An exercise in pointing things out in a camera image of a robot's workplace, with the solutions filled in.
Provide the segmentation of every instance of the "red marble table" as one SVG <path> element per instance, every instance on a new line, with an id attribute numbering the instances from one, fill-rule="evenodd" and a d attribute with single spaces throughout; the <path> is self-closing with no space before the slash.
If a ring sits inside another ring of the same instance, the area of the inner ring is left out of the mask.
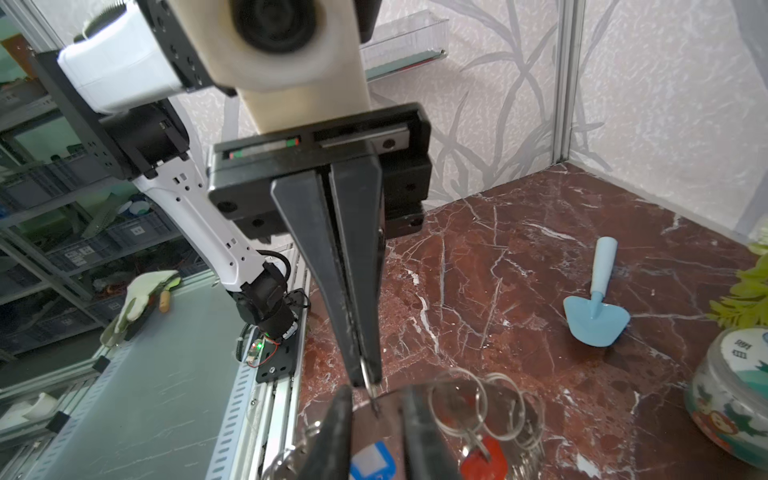
<path id="1" fill-rule="evenodd" d="M 619 241 L 606 301 L 632 320 L 599 349 L 571 336 L 562 302 L 588 296 L 605 235 Z M 431 210 L 421 233 L 388 244 L 382 386 L 450 366 L 507 374 L 546 401 L 546 479 L 753 475 L 699 433 L 683 392 L 720 331 L 709 300 L 755 259 L 576 167 L 549 168 Z M 300 425 L 322 419 L 347 381 L 319 292 L 312 302 Z"/>

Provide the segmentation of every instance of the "blue trowel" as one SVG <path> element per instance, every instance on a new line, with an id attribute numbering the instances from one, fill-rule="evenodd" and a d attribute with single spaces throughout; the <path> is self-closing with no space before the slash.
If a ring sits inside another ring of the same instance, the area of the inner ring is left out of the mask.
<path id="1" fill-rule="evenodd" d="M 592 263 L 592 298 L 569 296 L 563 301 L 568 327 L 577 339 L 592 346 L 609 346 L 629 323 L 629 312 L 620 306 L 603 303 L 608 279 L 616 259 L 618 242 L 601 237 Z"/>

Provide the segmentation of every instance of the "jar label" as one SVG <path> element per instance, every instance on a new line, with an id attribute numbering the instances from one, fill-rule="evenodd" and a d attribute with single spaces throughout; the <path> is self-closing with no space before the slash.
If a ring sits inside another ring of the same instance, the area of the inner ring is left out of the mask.
<path id="1" fill-rule="evenodd" d="M 733 373 L 768 399 L 768 329 L 734 330 L 723 337 L 720 352 Z"/>

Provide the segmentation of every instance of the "shovel handle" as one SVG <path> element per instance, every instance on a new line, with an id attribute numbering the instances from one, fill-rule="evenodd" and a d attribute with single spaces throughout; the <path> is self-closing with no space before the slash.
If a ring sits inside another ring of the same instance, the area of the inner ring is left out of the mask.
<path id="1" fill-rule="evenodd" d="M 605 296 L 608 288 L 608 280 L 611 278 L 611 270 L 616 260 L 616 249 L 619 243 L 613 237 L 600 237 L 594 249 L 594 262 L 592 263 L 592 287 L 590 292 L 599 292 Z"/>

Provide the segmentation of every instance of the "red key tag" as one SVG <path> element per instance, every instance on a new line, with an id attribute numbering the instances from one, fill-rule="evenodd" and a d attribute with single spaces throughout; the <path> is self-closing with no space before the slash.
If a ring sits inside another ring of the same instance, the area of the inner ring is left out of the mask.
<path id="1" fill-rule="evenodd" d="M 504 480 L 508 465 L 502 446 L 493 437 L 484 437 L 482 444 L 488 449 L 490 462 L 480 449 L 472 450 L 462 462 L 462 477 L 465 480 Z"/>

